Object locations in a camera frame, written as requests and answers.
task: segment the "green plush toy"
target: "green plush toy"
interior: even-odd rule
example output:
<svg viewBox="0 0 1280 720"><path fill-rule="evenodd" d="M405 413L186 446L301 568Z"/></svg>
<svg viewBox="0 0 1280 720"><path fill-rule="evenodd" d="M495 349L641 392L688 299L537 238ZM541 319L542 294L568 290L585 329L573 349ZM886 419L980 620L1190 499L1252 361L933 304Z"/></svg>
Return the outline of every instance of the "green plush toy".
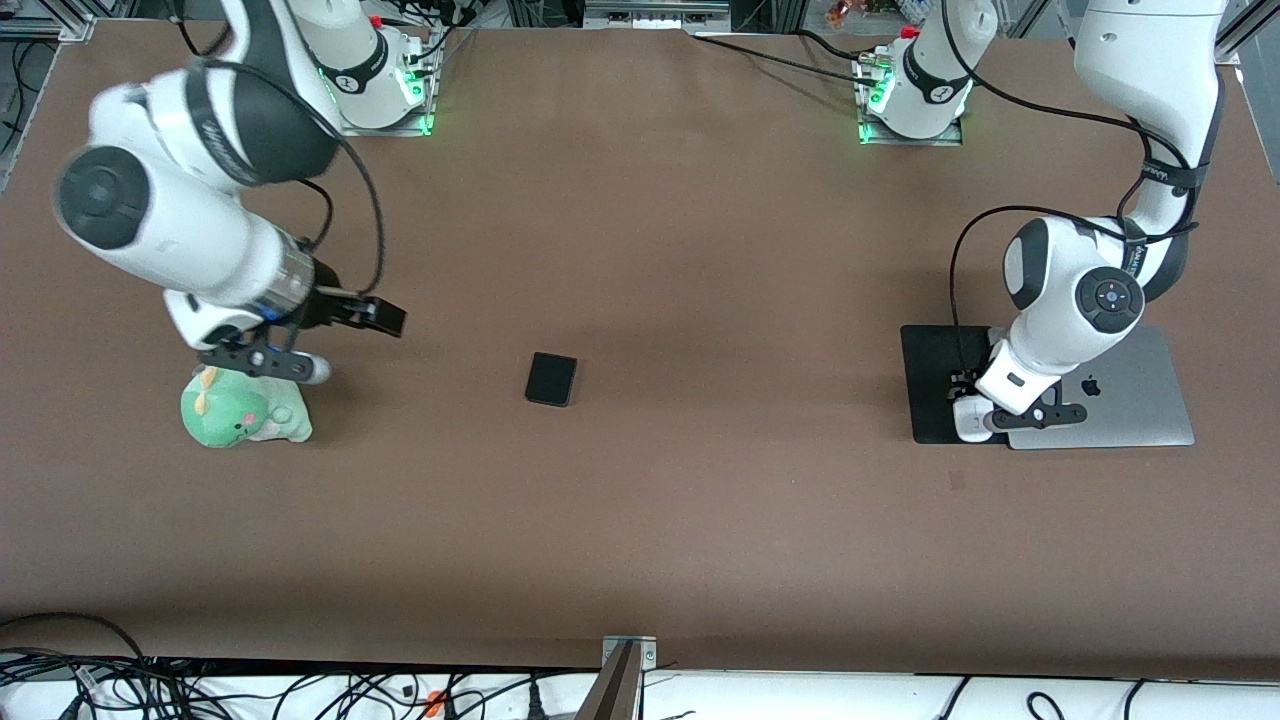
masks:
<svg viewBox="0 0 1280 720"><path fill-rule="evenodd" d="M311 419L297 383L220 368L197 368L182 392L182 423L206 447L311 437Z"/></svg>

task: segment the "table surface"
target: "table surface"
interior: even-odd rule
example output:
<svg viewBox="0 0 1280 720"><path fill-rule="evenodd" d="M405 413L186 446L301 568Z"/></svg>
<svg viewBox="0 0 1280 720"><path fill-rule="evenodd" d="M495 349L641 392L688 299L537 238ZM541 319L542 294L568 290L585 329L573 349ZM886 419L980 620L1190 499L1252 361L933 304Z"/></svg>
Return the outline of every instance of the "table surface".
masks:
<svg viewBox="0 0 1280 720"><path fill-rule="evenodd" d="M65 47L0 204L4 612L105 614L156 655L590 665L645 633L684 667L1280 675L1280 205L1229 74L1190 268L1147 314L1194 447L911 442L899 328L947 320L956 233L1107 213L1130 135L977 92L960 149L860 146L838 81L681 32L492 31L433 137L356 141L404 337L305 336L335 365L314 438L211 451L160 291L50 210L93 95L183 55L141 22ZM1065 44L983 69L1105 110ZM321 183L323 259L362 283L362 186L342 159ZM323 215L297 186L246 204ZM1025 220L965 249L966 322L1014 316ZM581 359L570 407L522 400L535 351Z"/></svg>

